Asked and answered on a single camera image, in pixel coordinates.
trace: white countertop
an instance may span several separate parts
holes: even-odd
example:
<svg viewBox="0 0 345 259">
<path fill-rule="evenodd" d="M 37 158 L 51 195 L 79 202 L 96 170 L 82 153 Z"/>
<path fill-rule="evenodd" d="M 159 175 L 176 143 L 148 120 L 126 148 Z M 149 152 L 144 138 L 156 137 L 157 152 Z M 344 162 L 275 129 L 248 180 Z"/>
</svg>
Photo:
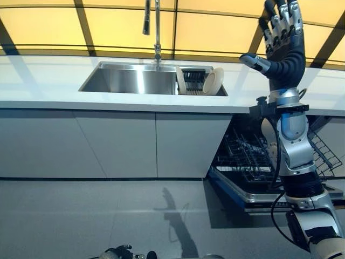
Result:
<svg viewBox="0 0 345 259">
<path fill-rule="evenodd" d="M 211 65 L 224 69 L 227 97 L 79 92 L 98 62 L 152 63 L 150 59 L 0 56 L 0 108 L 56 108 L 154 112 L 249 113 L 269 94 L 268 79 L 237 63 L 164 60 L 163 64 Z M 345 72 L 309 69 L 299 89 L 308 114 L 345 116 Z"/>
</svg>

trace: dish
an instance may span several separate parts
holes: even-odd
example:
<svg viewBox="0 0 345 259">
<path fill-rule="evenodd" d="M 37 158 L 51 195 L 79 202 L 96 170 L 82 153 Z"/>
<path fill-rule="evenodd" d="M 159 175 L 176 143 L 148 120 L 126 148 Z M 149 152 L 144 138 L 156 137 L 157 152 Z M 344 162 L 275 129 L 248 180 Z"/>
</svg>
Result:
<svg viewBox="0 0 345 259">
<path fill-rule="evenodd" d="M 178 82 L 179 94 L 187 94 L 187 88 L 185 86 L 182 70 L 179 66 L 176 66 L 176 77 Z"/>
<path fill-rule="evenodd" d="M 215 96 L 220 87 L 222 86 L 222 82 L 224 79 L 224 70 L 221 67 L 213 69 L 211 73 L 207 76 L 204 86 L 203 86 L 203 93 L 206 96 Z"/>
</svg>

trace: open dishwasher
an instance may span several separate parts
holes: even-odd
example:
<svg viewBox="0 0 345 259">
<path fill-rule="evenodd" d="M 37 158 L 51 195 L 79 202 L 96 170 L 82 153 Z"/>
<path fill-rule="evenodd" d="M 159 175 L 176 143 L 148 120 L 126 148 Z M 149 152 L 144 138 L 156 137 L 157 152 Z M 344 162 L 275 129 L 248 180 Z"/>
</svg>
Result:
<svg viewBox="0 0 345 259">
<path fill-rule="evenodd" d="M 261 133 L 261 121 L 249 115 L 234 115 L 210 167 L 209 179 L 226 192 L 244 211 L 266 213 L 281 193 L 282 187 L 271 188 L 274 167 L 267 153 L 267 142 Z M 314 148 L 317 172 L 335 207 L 343 207 L 343 191 L 327 184 L 336 179 L 334 169 L 342 165 L 338 157 L 312 130 L 308 139 Z M 289 206 L 284 197 L 276 211 L 286 212 Z"/>
</svg>

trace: faucet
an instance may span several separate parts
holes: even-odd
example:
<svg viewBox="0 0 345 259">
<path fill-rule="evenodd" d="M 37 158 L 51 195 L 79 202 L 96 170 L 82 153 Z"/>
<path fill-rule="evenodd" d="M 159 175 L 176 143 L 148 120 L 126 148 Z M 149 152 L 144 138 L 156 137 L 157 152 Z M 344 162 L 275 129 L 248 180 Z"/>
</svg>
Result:
<svg viewBox="0 0 345 259">
<path fill-rule="evenodd" d="M 144 16 L 144 27 L 142 33 L 150 35 L 150 0 L 145 1 L 145 16 Z M 156 8 L 156 44 L 155 47 L 155 60 L 157 62 L 157 68 L 159 68 L 161 61 L 161 43 L 160 43 L 160 0 L 155 0 Z"/>
</svg>

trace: black cable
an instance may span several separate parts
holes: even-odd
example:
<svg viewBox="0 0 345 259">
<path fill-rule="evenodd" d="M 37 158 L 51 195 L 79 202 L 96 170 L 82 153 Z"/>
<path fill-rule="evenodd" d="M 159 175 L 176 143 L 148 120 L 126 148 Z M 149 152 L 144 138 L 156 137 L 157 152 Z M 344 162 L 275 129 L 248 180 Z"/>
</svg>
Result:
<svg viewBox="0 0 345 259">
<path fill-rule="evenodd" d="M 298 95 L 300 96 L 300 99 L 303 98 L 303 96 L 306 94 L 306 92 L 307 92 L 307 89 L 304 88 L 303 90 L 301 90 L 301 91 L 298 93 Z"/>
<path fill-rule="evenodd" d="M 272 180 L 271 186 L 270 186 L 271 189 L 276 189 L 276 188 L 281 186 L 281 185 L 275 186 L 275 183 L 277 182 L 277 179 L 279 176 L 279 171 L 280 171 L 280 161 L 281 161 L 280 138 L 279 138 L 279 133 L 278 133 L 277 127 L 274 125 L 272 119 L 270 117 L 265 117 L 265 119 L 267 119 L 267 121 L 271 124 L 271 126 L 274 130 L 274 135 L 275 135 L 275 139 L 277 142 L 277 165 L 275 167 L 274 177 L 273 177 L 273 180 Z"/>
<path fill-rule="evenodd" d="M 275 219 L 274 219 L 274 214 L 273 214 L 273 213 L 274 213 L 275 205 L 277 204 L 277 202 L 280 200 L 280 198 L 281 198 L 284 194 L 285 194 L 285 191 L 283 191 L 281 194 L 279 194 L 279 196 L 276 198 L 276 200 L 274 200 L 274 202 L 272 203 L 272 207 L 271 207 L 271 219 L 272 219 L 272 222 L 273 222 L 275 228 L 279 231 L 279 233 L 280 233 L 283 237 L 285 237 L 285 239 L 286 239 L 287 241 L 289 241 L 290 243 L 294 244 L 295 246 L 298 246 L 299 248 L 301 248 L 301 249 L 303 249 L 303 250 L 309 252 L 307 249 L 305 249 L 305 248 L 303 248 L 303 247 L 300 247 L 300 246 L 297 245 L 291 238 L 289 238 L 287 235 L 285 235 L 284 232 L 281 231 L 281 229 L 278 227 L 278 225 L 277 225 L 277 223 L 276 223 L 276 221 L 275 221 Z"/>
</svg>

